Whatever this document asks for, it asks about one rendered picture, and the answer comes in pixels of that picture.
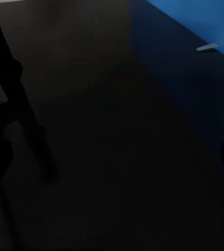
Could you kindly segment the monitor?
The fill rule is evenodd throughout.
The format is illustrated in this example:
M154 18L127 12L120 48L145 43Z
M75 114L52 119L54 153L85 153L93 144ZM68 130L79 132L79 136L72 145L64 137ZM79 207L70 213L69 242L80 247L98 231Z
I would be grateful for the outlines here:
M8 101L0 104L0 117L12 111L23 111L30 106L25 88L20 80L22 66L14 60L0 27L0 85Z

